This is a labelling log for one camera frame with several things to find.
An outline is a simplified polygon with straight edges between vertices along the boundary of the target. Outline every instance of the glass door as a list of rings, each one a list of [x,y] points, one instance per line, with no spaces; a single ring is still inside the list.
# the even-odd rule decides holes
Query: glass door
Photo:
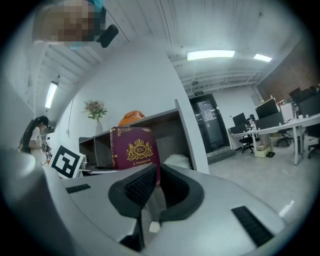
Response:
[[[190,99],[206,153],[229,146],[225,124],[212,94]]]

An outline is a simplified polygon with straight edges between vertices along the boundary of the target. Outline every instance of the white vase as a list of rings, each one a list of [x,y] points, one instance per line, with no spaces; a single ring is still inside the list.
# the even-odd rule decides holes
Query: white vase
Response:
[[[102,134],[103,132],[104,132],[104,128],[102,126],[102,123],[100,123],[99,121],[96,122],[96,124],[95,124],[95,135]]]

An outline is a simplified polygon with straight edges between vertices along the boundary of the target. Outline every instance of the gold emblem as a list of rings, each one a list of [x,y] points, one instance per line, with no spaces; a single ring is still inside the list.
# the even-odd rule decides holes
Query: gold emblem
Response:
[[[134,145],[129,143],[129,149],[126,150],[127,160],[139,160],[147,157],[151,157],[154,153],[152,152],[152,147],[149,146],[149,142],[144,144],[142,139],[137,139],[134,141]]]
[[[118,137],[121,136],[121,133],[130,132],[132,128],[118,128]]]

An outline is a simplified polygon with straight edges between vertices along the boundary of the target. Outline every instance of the desk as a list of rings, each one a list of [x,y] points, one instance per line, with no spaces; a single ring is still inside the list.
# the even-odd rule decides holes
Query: desk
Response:
[[[298,164],[298,136],[297,136],[297,128],[299,130],[299,135],[302,138],[302,128],[303,127],[308,127],[308,126],[313,126],[320,124],[320,113],[315,114],[311,117],[308,118],[303,118],[303,119],[295,119],[291,122],[285,123],[280,126],[274,126],[266,129],[261,129],[261,130],[249,130],[246,132],[242,133],[236,133],[236,134],[229,134],[230,137],[242,137],[245,135],[262,135],[262,134],[272,134],[276,133],[282,129],[288,129],[292,128],[293,129],[293,139],[294,139],[294,165],[296,166]],[[254,146],[254,156],[258,157],[258,151],[257,151],[257,144],[256,144],[256,139],[255,136],[252,136],[253,138],[253,146]],[[300,152],[303,155],[303,143],[300,143]]]

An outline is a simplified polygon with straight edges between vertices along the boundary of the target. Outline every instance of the book cover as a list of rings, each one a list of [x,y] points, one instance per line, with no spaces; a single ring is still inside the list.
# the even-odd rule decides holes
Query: book cover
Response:
[[[156,164],[156,183],[160,184],[159,153],[156,138],[150,128],[113,127],[110,130],[110,143],[114,169]]]

